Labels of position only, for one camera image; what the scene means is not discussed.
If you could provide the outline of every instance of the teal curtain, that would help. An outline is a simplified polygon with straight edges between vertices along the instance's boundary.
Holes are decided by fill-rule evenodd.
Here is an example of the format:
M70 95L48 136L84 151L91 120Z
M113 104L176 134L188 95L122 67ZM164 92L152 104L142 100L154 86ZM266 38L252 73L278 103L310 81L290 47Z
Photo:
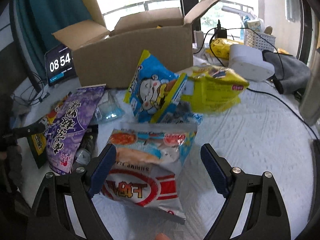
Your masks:
M46 80L44 54L58 44L52 33L92 20L82 0L16 0L23 39L42 80Z

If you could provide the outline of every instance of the metal screw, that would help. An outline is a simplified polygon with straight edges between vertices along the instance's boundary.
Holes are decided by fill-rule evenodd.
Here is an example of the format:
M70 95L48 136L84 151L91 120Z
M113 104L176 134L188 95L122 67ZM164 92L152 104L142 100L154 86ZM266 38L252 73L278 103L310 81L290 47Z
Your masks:
M52 176L53 176L53 173L52 173L52 172L48 172L48 173L45 175L45 177L46 177L47 179L50 179Z
M232 171L234 172L234 173L240 173L241 172L241 169L240 168L238 168L238 167L234 167L234 168L232 168Z
M271 177L272 177L272 174L271 174L271 172L266 171L266 172L264 173L264 176L266 176L267 178L271 178Z
M82 173L82 172L84 172L84 167L78 167L78 168L76 169L76 172L77 172L77 173Z

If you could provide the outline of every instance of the open cardboard box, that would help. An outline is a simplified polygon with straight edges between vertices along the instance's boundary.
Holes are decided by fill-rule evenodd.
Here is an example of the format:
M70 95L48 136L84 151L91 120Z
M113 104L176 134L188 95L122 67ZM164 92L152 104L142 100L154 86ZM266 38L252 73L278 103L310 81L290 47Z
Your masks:
M72 50L82 86L127 88L144 49L173 72L191 67L191 24L219 1L202 0L184 18L180 8L158 9L122 17L112 32L86 20L53 36Z

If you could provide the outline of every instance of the white plastic basket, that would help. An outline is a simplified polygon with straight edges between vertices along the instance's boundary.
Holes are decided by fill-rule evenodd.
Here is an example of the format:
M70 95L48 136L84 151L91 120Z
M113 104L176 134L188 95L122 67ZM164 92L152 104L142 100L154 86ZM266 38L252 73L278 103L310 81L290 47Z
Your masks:
M270 42L273 46L275 45L275 36L260 32L258 32L257 34L259 34L266 41ZM259 49L261 51L266 49L273 52L274 47L262 38L260 38L257 34L251 30L244 30L244 45Z

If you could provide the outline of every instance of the table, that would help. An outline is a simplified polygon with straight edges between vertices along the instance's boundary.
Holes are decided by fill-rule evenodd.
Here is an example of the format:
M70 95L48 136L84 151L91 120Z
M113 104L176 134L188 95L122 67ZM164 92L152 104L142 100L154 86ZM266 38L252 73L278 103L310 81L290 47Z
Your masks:
M25 125L45 115L54 101L79 86L79 81L73 79L52 90L43 103L32 108ZM298 113L294 100L279 95L265 82L250 82L250 88L275 94ZM123 96L124 91L116 95L119 101ZM224 113L205 116L198 127L195 143L177 180L178 195L187 217L185 225L166 221L153 210L127 207L102 195L95 195L92 201L114 239L153 239L159 232L179 240L204 238L224 202L200 160L199 151L204 143L210 143L231 166L240 167L246 173L261 175L264 171L272 172L287 209L292 239L303 230L308 221L313 193L310 132L286 106L270 96L246 90L240 98L241 104ZM127 113L124 120L133 121L130 106L121 103L121 107ZM99 126L99 152L105 146L113 126L113 122ZM18 143L23 159L21 193L31 206L44 175L50 169L46 164L38 170L27 140L19 139ZM233 237L242 231L250 197L247 194ZM67 205L74 222L77 217L70 198ZM77 222L74 227L83 236Z

